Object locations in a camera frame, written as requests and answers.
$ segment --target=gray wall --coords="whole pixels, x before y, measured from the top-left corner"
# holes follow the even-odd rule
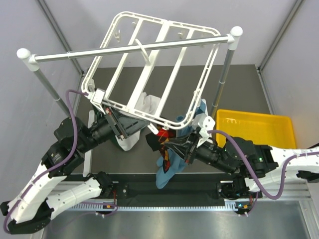
[[[264,70],[275,113],[293,120],[297,146],[319,142],[319,1],[307,0]],[[309,184],[319,212],[319,184]]]
[[[114,16],[122,11],[132,11],[168,20],[215,27],[221,34],[229,33],[236,25],[244,30],[233,64],[259,65],[295,0],[46,0],[73,50],[100,47]],[[121,27],[121,32],[128,31]],[[147,32],[138,39],[145,43]],[[117,46],[114,40],[110,46]],[[223,64],[224,45],[216,57],[216,64]],[[204,65],[198,50],[184,65]],[[158,59],[158,66],[173,65],[175,57]],[[120,55],[104,57],[100,67],[116,67]],[[80,59],[87,68],[91,58]],[[141,66],[141,56],[133,58],[126,66]]]
[[[51,96],[27,67],[17,49],[33,53],[63,51],[34,0],[6,1],[0,8],[0,202],[13,199],[35,172],[44,153],[55,142],[53,131],[65,118]],[[77,89],[79,76],[68,61],[40,65],[63,95]],[[0,238],[8,236],[0,230]]]

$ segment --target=dark gray floor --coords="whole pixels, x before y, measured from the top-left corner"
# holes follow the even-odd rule
[[[203,98],[207,101],[208,109],[216,94],[221,69],[222,66],[213,66],[203,92]],[[201,66],[181,67],[171,90],[173,94],[168,97],[166,107],[163,110],[163,117],[173,120],[176,116],[185,114],[202,70],[203,67]],[[98,69],[93,78],[96,87],[106,89],[114,71],[115,68]],[[126,104],[141,71],[142,67],[124,68],[111,94],[111,100]],[[149,95],[161,97],[171,71],[172,67],[155,67],[144,91]],[[254,65],[234,65],[230,67],[219,108],[269,113]],[[87,122],[88,111],[91,109],[90,102],[82,98],[77,116],[83,122]],[[152,152],[147,145],[145,135],[149,132],[148,128],[145,129],[141,133],[139,142],[128,152],[122,151],[110,141],[99,145],[93,150],[92,172],[155,173],[157,171],[156,160],[160,154]],[[80,173],[81,168],[78,168],[75,172]],[[194,162],[186,167],[184,172],[216,172],[216,170],[201,162]]]
[[[102,219],[64,212],[44,239],[309,239],[298,202],[258,202],[248,217],[234,212],[118,212]]]

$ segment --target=metal rod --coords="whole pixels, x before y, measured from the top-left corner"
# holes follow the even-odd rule
[[[260,67],[258,67],[258,69],[260,71],[262,71],[265,68],[265,66],[267,65],[270,57],[273,55],[276,47],[278,46],[278,43],[282,39],[283,35],[285,34],[286,30],[288,29],[289,25],[291,24],[292,20],[296,16],[298,10],[300,9],[300,7],[304,1],[305,0],[296,0],[295,4],[293,5],[292,9],[289,12],[284,24],[282,25],[279,32],[277,33],[275,40],[270,45],[270,48],[268,49],[264,59],[262,60]]]
[[[200,39],[187,39],[180,41],[171,41],[171,42],[157,42],[152,44],[143,45],[143,48],[146,51],[151,50],[161,50],[175,47],[184,47],[184,46],[197,46],[197,45],[206,45],[206,44],[215,44],[215,43],[226,43],[228,42],[229,37],[217,36],[210,38],[200,38]],[[138,45],[134,46],[124,46],[124,47],[115,47],[115,48],[98,48],[87,51],[74,51],[62,54],[47,55],[47,56],[35,56],[36,62],[44,61],[55,61],[55,60],[65,60],[72,58],[80,57],[90,57],[90,56],[103,56],[108,54],[117,54],[117,53],[131,53],[141,51],[141,48]]]
[[[274,107],[273,107],[274,104],[272,103],[272,100],[271,100],[271,97],[270,97],[270,92],[269,92],[268,87],[266,85],[264,75],[262,74],[262,72],[260,70],[258,70],[258,68],[256,69],[256,71],[257,71],[257,74],[258,74],[258,77],[259,77],[259,80],[260,80],[261,87],[263,88],[263,92],[264,92],[264,95],[265,95],[265,98],[266,98],[266,102],[267,102],[267,105],[268,105],[269,112],[272,115],[276,115]]]
[[[46,17],[46,19],[48,20],[48,22],[52,26],[53,31],[54,31],[55,35],[57,36],[57,38],[59,39],[59,41],[61,42],[64,50],[71,51],[71,47],[70,47],[69,43],[67,42],[65,36],[63,35],[58,23],[56,22],[55,18],[53,17],[51,10],[49,9],[45,0],[36,0],[36,2],[38,3],[39,7],[41,8],[42,12],[44,13],[44,16]],[[79,74],[83,75],[83,71],[81,69],[79,62],[76,59],[72,59],[71,61],[72,61],[73,66],[75,67],[75,69],[79,72]]]
[[[212,104],[211,109],[210,109],[210,115],[212,116],[212,118],[214,118],[216,115],[217,107],[218,107],[218,104],[220,101],[221,94],[222,94],[223,89],[224,89],[224,85],[226,82],[226,78],[227,78],[227,74],[228,74],[229,67],[231,64],[231,60],[233,59],[234,52],[235,52],[234,50],[229,50],[229,49],[227,50],[224,66],[223,66],[223,69],[221,71],[220,78],[219,78],[217,93],[216,93],[215,99],[214,99],[213,104]]]
[[[54,87],[50,84],[46,76],[43,74],[43,72],[38,69],[37,71],[34,71],[34,74],[37,76],[39,81],[42,83],[42,85],[46,88],[46,90],[50,93],[50,95],[54,98],[54,100],[58,103],[60,108],[65,112],[67,116],[70,115],[69,109],[66,106],[65,102],[61,99],[59,94],[56,92]]]

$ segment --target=yellow tray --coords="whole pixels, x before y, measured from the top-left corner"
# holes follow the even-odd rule
[[[296,148],[293,125],[287,116],[274,116],[241,111],[218,110],[216,128],[231,136],[252,140],[278,148]],[[218,146],[225,145],[225,137],[217,134]]]

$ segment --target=silver metal surface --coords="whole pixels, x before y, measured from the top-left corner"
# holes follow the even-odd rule
[[[221,72],[220,78],[219,78],[217,93],[216,93],[215,99],[213,101],[213,104],[212,104],[210,112],[209,112],[209,115],[212,118],[214,118],[216,115],[217,107],[218,107],[218,104],[220,101],[221,94],[223,93],[224,85],[225,85],[226,78],[228,75],[231,60],[233,59],[234,52],[235,51],[233,51],[233,50],[227,50],[227,54],[226,54],[225,61],[224,61],[224,66],[223,66],[223,69],[222,69],[222,72]]]
[[[270,45],[269,50],[267,51],[264,59],[262,60],[259,69],[262,71],[266,64],[268,63],[270,57],[272,56],[272,54],[274,53],[274,50],[276,49],[278,43],[280,42],[281,38],[283,37],[283,35],[285,34],[287,28],[289,27],[290,23],[292,22],[292,20],[294,19],[294,17],[296,16],[298,10],[300,9],[302,3],[305,0],[296,0],[295,4],[293,5],[292,9],[290,10],[284,24],[282,25],[282,27],[280,28],[279,32],[276,35],[275,40],[273,41],[273,43]]]
[[[66,106],[65,102],[61,99],[57,91],[54,89],[54,87],[50,84],[47,77],[44,75],[44,73],[41,71],[41,69],[38,69],[37,71],[34,71],[34,74],[37,76],[39,81],[42,83],[42,85],[46,88],[46,90],[50,93],[50,95],[54,98],[54,100],[58,103],[60,108],[65,112],[67,116],[70,115],[69,109]]]
[[[49,24],[52,26],[53,31],[55,33],[55,35],[57,36],[57,38],[59,39],[59,41],[61,42],[63,48],[65,51],[71,51],[71,47],[69,45],[69,43],[67,42],[65,36],[63,35],[58,23],[56,22],[55,18],[53,17],[48,5],[46,4],[45,0],[35,0],[40,9],[42,10],[44,16],[46,17],[46,19],[48,20]],[[78,71],[78,73],[80,75],[83,74],[81,66],[79,64],[79,62],[76,59],[72,59],[72,64],[75,67],[75,69]]]
[[[54,232],[83,212],[65,212],[51,222]],[[233,212],[118,212],[86,215],[59,234],[46,227],[44,239],[310,239],[298,202],[260,202],[248,217]]]
[[[143,45],[145,51],[151,50],[161,50],[175,47],[184,47],[184,46],[198,46],[198,45],[206,45],[213,43],[226,43],[228,42],[229,37],[227,35],[224,36],[216,36],[209,38],[200,38],[200,39],[186,39],[180,41],[170,41],[170,42],[157,42],[152,44]],[[89,56],[103,56],[108,54],[118,54],[118,53],[131,53],[141,51],[141,47],[138,45],[134,46],[124,46],[124,47],[115,47],[115,48],[98,48],[87,51],[73,51],[62,54],[54,54],[47,56],[35,56],[35,60],[37,62],[44,61],[56,61],[56,60],[65,60],[72,58],[80,58],[80,57],[89,57]]]
[[[300,201],[300,208],[311,239],[319,238],[319,218],[313,201]]]

